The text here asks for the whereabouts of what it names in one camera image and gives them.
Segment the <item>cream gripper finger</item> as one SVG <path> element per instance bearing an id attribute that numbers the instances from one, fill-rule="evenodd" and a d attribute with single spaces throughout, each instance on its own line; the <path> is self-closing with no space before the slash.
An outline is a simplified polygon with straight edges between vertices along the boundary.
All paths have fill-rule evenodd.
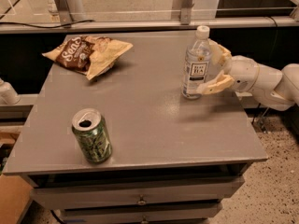
<path id="1" fill-rule="evenodd" d="M 231 51 L 212 39 L 208 40 L 208 44 L 211 51 L 211 63 L 218 69 L 223 70 L 224 73 L 227 73 L 232 60 Z"/>
<path id="2" fill-rule="evenodd" d="M 219 93 L 230 88 L 234 82 L 235 80 L 232 76 L 226 75 L 223 71 L 220 71 L 215 78 L 201 84 L 196 92 L 201 95 Z"/>

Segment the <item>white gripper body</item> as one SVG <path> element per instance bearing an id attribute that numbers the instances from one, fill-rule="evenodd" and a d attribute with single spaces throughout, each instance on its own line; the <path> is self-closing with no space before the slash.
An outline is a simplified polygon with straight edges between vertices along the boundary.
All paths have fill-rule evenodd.
<path id="1" fill-rule="evenodd" d="M 224 71 L 234 80 L 232 89 L 243 92 L 248 91 L 254 85 L 259 74 L 259 65 L 251 58 L 233 56 L 226 62 Z"/>

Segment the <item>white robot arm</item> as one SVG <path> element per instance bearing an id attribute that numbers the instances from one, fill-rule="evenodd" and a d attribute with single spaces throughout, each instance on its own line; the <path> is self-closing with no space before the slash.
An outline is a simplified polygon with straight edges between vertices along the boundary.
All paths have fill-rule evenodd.
<path id="1" fill-rule="evenodd" d="M 231 89 L 247 92 L 261 105 L 277 111 L 285 111 L 299 105 L 299 64 L 290 63 L 281 70 L 257 63 L 253 59 L 236 55 L 209 39 L 211 63 L 220 72 L 197 88 L 202 95 Z"/>

